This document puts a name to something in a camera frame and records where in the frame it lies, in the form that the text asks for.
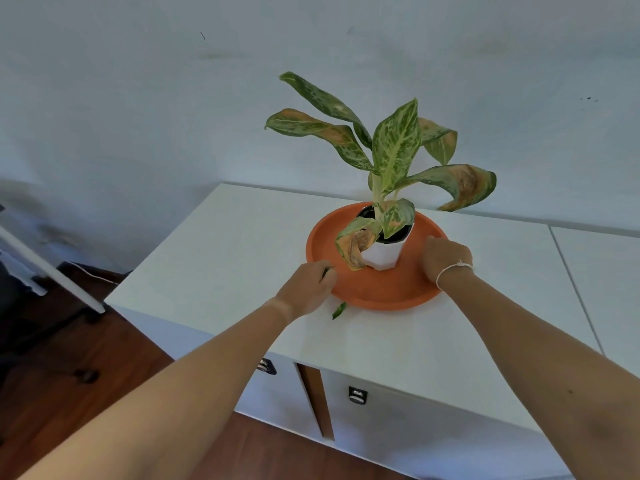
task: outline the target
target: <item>potted plant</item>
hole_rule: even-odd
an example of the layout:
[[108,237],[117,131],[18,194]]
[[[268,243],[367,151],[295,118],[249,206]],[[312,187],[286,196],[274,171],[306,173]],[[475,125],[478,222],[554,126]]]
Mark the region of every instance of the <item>potted plant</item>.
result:
[[[283,109],[270,116],[265,124],[265,129],[271,128],[286,136],[322,138],[333,145],[342,160],[369,172],[372,204],[362,209],[335,240],[340,255],[352,270],[369,265],[381,271],[396,265],[415,216],[412,202],[398,199],[401,189],[417,182],[436,185],[453,198],[439,207],[439,210],[449,212],[478,203],[493,192],[496,185],[493,172],[468,164],[448,164],[456,151],[458,133],[419,118],[415,98],[382,120],[371,137],[354,112],[340,99],[293,72],[285,72],[280,80],[288,83],[320,112],[353,124],[352,131],[350,126],[316,120],[295,109]],[[373,163],[358,140],[371,150]],[[413,157],[421,146],[440,165],[409,175]]]

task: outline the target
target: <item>wooden floor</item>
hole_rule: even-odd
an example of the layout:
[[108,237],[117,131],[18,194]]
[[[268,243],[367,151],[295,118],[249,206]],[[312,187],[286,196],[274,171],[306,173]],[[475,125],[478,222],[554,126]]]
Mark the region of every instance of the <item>wooden floor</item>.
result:
[[[98,299],[113,285],[80,270],[68,272]],[[81,303],[54,286],[33,298],[25,317],[50,324]],[[80,384],[70,376],[18,366],[0,390],[0,480],[14,480],[76,429],[172,360],[117,313],[89,325],[78,320],[29,353],[72,369],[100,370],[100,379]],[[404,476],[279,428],[233,414],[223,434],[194,471],[192,480],[399,480]]]

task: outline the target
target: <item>cabinet handle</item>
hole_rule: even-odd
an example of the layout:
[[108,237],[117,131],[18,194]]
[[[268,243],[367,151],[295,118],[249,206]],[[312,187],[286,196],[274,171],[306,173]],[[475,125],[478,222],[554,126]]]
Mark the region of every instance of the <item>cabinet handle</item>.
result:
[[352,403],[364,406],[367,403],[367,391],[349,386],[349,400]]
[[259,371],[266,372],[267,374],[270,374],[272,376],[278,373],[278,371],[276,371],[276,368],[273,366],[273,362],[271,362],[269,359],[266,359],[264,357],[260,359],[260,363],[256,368]]

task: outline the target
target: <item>forearm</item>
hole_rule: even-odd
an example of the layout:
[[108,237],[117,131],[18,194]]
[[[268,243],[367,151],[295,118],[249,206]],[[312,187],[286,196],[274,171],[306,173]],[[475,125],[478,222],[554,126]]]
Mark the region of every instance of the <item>forearm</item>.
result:
[[638,468],[640,380],[470,271],[447,273],[444,291],[573,473],[613,478]]
[[279,307],[259,308],[104,411],[24,480],[185,478],[287,323]]

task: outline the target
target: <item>person's left hand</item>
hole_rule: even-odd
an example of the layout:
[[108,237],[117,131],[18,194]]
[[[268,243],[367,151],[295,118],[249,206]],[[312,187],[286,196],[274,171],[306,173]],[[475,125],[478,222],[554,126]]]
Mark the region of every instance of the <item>person's left hand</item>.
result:
[[302,264],[280,288],[275,298],[288,307],[291,312],[290,320],[293,321],[322,305],[337,279],[338,273],[327,260]]

